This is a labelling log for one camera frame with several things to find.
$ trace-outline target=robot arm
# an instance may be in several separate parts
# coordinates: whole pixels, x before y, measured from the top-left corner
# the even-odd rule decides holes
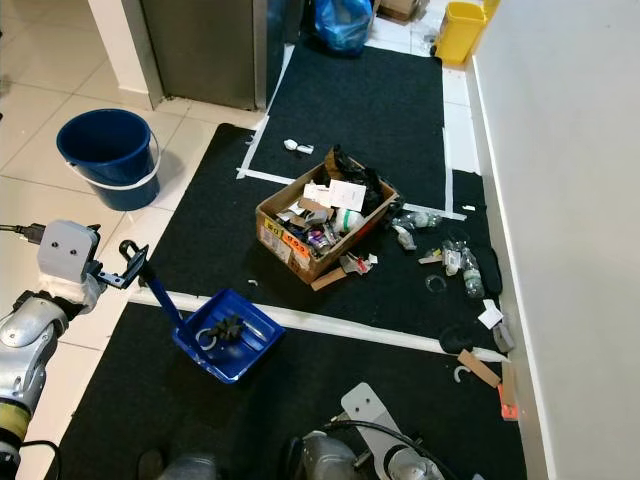
[[[41,271],[37,293],[26,291],[12,312],[0,319],[0,478],[14,478],[19,450],[46,381],[45,367],[58,338],[77,315],[89,313],[107,285],[126,288],[146,261],[148,247],[137,252],[122,275],[102,271],[94,259],[100,235],[58,220],[13,231],[39,243]]]

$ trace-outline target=white tape line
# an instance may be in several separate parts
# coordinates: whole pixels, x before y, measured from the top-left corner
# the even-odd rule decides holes
[[[279,175],[271,175],[270,173],[258,172],[246,168],[236,168],[238,170],[238,178],[251,177],[260,180],[269,180],[270,182],[281,183],[282,185],[291,185],[295,180],[293,178],[281,177]]]
[[[414,205],[412,203],[405,203],[402,209],[408,212],[434,213],[444,218],[450,218],[451,220],[464,221],[467,219],[467,216],[463,215],[462,213],[445,212],[444,210],[438,210],[437,208],[422,207],[420,205]]]
[[[258,145],[260,144],[260,139],[262,138],[262,134],[264,133],[264,129],[267,128],[267,123],[269,123],[269,115],[265,115],[264,118],[260,121],[260,125],[256,129],[256,133],[253,135],[253,141],[247,150],[247,153],[244,156],[244,160],[242,160],[242,165],[238,169],[238,175],[236,175],[236,179],[244,178],[243,170],[249,168],[251,165],[251,160],[253,160],[253,156],[258,149]]]
[[[451,170],[451,150],[447,129],[442,127],[442,140],[444,142],[444,209],[453,212],[453,171]]]
[[[186,293],[168,292],[168,294],[178,310],[186,312],[195,312],[209,300],[209,297],[199,297]],[[159,306],[158,301],[148,288],[140,288],[132,292],[129,301],[143,305]],[[328,335],[337,335],[340,337],[355,338],[385,345],[395,345],[397,347],[448,355],[442,350],[438,340],[433,338],[369,327],[339,318],[300,312],[298,310],[289,310],[288,308],[260,304],[256,304],[256,307],[285,328],[295,328],[308,332],[325,333]],[[474,348],[473,354],[484,362],[509,361],[503,355],[484,348]]]

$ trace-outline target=transparent plastic bottle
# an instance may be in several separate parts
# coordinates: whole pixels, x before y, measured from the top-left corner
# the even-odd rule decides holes
[[[442,217],[434,213],[411,212],[394,218],[391,224],[408,230],[415,230],[416,228],[437,227],[441,221]]]
[[[467,295],[469,298],[484,298],[484,286],[482,285],[482,276],[480,275],[480,267],[476,257],[471,253],[469,247],[464,247],[461,254],[462,277],[464,278]]]

